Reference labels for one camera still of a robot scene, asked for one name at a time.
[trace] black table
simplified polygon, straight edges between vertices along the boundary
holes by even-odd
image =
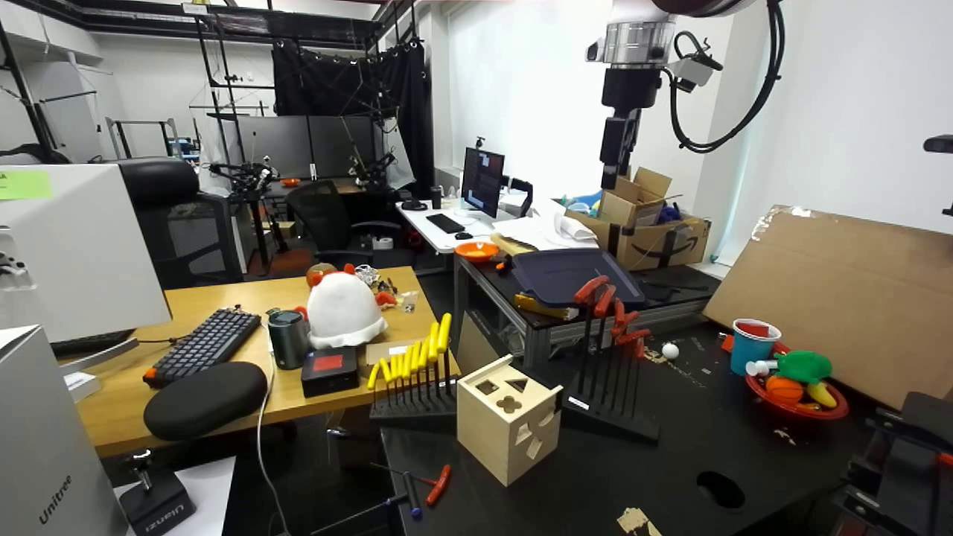
[[[688,266],[636,272],[632,277],[648,298],[639,308],[639,319],[634,323],[636,328],[701,311],[720,284],[718,279]],[[513,296],[521,289],[513,275],[501,276],[491,262],[473,264],[460,256],[456,256],[454,261],[454,334],[459,334],[463,312],[469,308],[470,278],[525,338],[525,366],[533,367],[549,359],[554,342],[577,340],[583,336],[585,321],[582,318],[567,321],[517,309]]]
[[[400,509],[406,534],[620,534],[616,519],[638,507],[665,536],[718,536],[835,487],[850,456],[870,438],[863,418],[873,413],[872,403],[848,391],[851,413],[842,421],[781,420],[730,372],[718,326],[675,323],[682,326],[659,328],[648,343],[659,350],[663,342],[676,341],[681,355],[675,367],[641,366],[639,410],[658,421],[658,445],[564,425],[557,450],[504,487],[453,435],[382,430],[391,467],[424,478],[436,478],[444,464],[453,467],[447,492],[436,508],[424,506],[422,520],[411,519],[406,505]],[[566,385],[574,369],[572,359],[539,363],[534,375]],[[706,472],[737,483],[743,505],[723,507],[707,497],[699,487]],[[402,490],[398,479],[395,489]],[[421,500],[424,488],[418,488]],[[731,494],[725,495],[721,500],[730,503]]]

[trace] orange bowl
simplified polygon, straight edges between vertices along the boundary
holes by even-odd
[[[499,253],[499,246],[493,242],[467,242],[458,245],[454,251],[471,262],[489,262]]]
[[[745,379],[748,382],[748,387],[750,387],[756,395],[764,399],[764,403],[769,404],[771,409],[778,411],[780,414],[786,417],[814,421],[836,421],[838,419],[843,419],[848,413],[850,413],[850,406],[847,405],[847,399],[843,397],[841,391],[839,391],[837,387],[831,385],[830,383],[827,384],[827,392],[834,397],[835,401],[837,401],[837,407],[829,410],[813,411],[798,407],[796,405],[786,405],[782,402],[776,401],[768,397],[767,391],[764,390],[764,386],[761,385],[757,378],[754,376],[745,376]]]

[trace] office chair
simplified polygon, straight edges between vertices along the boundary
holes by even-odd
[[[314,259],[343,266],[370,264],[375,268],[393,268],[414,264],[414,252],[396,246],[401,228],[389,221],[365,221],[352,224],[344,200],[331,180],[319,180],[288,192],[285,201],[304,224],[316,247]],[[373,250],[361,245],[361,235],[394,239],[395,249]]]
[[[231,205],[227,199],[199,192],[192,166],[166,156],[115,163],[163,289],[244,280],[235,252]]]

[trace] keyboard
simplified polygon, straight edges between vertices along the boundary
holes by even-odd
[[[132,335],[131,329],[123,331],[113,331],[102,335],[93,335],[81,339],[61,340],[50,344],[53,348],[53,354],[57,358],[70,356],[73,354],[96,353],[108,350],[116,344],[122,342]]]
[[[427,216],[427,219],[430,220],[431,223],[439,227],[440,231],[443,231],[444,233],[447,233],[449,235],[463,232],[462,225],[460,225],[459,223],[456,223],[452,219],[449,219],[443,214],[434,214],[433,216]]]
[[[261,317],[238,309],[219,309],[146,371],[153,389],[187,378],[232,358],[261,324]]]

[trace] toy orange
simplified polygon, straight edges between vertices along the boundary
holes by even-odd
[[[486,262],[499,253],[499,246],[493,242],[467,242],[458,245],[454,251],[471,262]]]
[[[797,404],[804,396],[804,388],[800,383],[780,376],[768,378],[765,387],[767,387],[768,398],[787,405]]]

